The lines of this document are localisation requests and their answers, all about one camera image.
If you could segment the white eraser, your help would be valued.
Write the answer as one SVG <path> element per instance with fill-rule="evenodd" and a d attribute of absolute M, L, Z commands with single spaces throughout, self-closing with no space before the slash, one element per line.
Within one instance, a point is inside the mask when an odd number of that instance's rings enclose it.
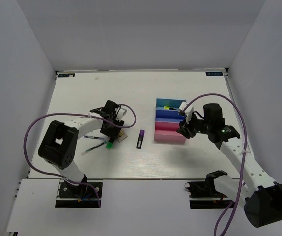
<path fill-rule="evenodd" d="M 127 137 L 128 137 L 127 134 L 123 134 L 123 135 L 121 135 L 121 136 L 119 136 L 119 137 L 117 138 L 117 141 L 118 141 L 119 143 L 121 143 L 121 142 L 122 142 L 123 140 L 125 140 Z"/>

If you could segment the green pen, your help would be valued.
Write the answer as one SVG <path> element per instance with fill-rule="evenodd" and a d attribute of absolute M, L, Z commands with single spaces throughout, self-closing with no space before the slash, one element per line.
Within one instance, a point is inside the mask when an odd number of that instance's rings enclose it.
<path fill-rule="evenodd" d="M 81 153 L 81 156 L 86 155 L 87 153 L 89 153 L 89 152 L 91 152 L 91 151 L 93 151 L 93 150 L 95 150 L 95 149 L 97 149 L 97 148 L 103 146 L 103 145 L 106 144 L 106 143 L 107 143 L 107 141 L 103 141 L 103 142 L 101 142 L 101 143 L 99 143 L 99 144 L 97 144 L 97 145 L 95 145 L 95 146 L 93 146 L 93 147 L 90 147 L 89 149 L 83 151 L 83 152 Z"/>

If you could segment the yellow highlighter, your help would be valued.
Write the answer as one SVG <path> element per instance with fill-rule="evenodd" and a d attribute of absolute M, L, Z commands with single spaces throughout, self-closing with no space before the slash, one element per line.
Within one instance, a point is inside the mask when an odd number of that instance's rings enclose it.
<path fill-rule="evenodd" d="M 164 106 L 163 109 L 164 110 L 178 110 L 177 108 L 168 107 L 168 106 Z"/>

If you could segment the purple highlighter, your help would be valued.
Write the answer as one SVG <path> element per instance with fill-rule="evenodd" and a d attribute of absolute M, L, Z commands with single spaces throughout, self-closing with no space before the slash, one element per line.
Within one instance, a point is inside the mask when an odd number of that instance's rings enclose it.
<path fill-rule="evenodd" d="M 137 139 L 137 144 L 136 144 L 136 149 L 141 149 L 142 143 L 143 143 L 143 139 L 144 139 L 144 135 L 145 135 L 145 131 L 143 129 L 141 129 L 139 131 L 139 135 L 138 135 L 138 139 Z"/>

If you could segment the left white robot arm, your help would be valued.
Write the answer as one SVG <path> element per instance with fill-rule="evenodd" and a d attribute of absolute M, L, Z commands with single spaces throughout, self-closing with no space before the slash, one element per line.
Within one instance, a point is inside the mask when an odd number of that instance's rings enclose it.
<path fill-rule="evenodd" d="M 90 112 L 96 115 L 81 115 L 68 122 L 52 121 L 38 150 L 38 155 L 71 184 L 70 189 L 76 196 L 83 196 L 88 186 L 85 174 L 74 162 L 78 139 L 99 130 L 107 137 L 107 146 L 112 147 L 124 125 L 123 117 L 127 110 L 108 100 L 104 107 Z"/>

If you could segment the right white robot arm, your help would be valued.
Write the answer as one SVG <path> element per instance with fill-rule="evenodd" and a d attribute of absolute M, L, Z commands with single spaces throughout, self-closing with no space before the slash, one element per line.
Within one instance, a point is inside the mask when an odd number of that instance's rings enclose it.
<path fill-rule="evenodd" d="M 277 183 L 243 148 L 237 130 L 226 125 L 222 108 L 217 103 L 203 107 L 204 116 L 198 119 L 193 106 L 182 102 L 179 113 L 184 117 L 177 132 L 187 139 L 205 134 L 224 154 L 242 177 L 239 206 L 256 228 L 282 220 L 282 183 Z"/>

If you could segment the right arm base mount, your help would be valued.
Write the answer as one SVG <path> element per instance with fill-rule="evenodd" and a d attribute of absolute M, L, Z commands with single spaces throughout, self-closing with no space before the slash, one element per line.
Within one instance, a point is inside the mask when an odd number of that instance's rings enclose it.
<path fill-rule="evenodd" d="M 231 199 L 221 193 L 211 194 L 204 181 L 192 181 L 184 184 L 189 192 L 190 209 L 225 209 Z"/>

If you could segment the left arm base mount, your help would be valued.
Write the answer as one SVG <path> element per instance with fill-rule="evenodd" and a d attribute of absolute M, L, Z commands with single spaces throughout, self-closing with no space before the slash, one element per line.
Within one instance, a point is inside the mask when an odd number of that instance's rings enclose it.
<path fill-rule="evenodd" d="M 91 187 L 73 186 L 61 181 L 58 186 L 55 208 L 99 208 L 99 203 Z"/>

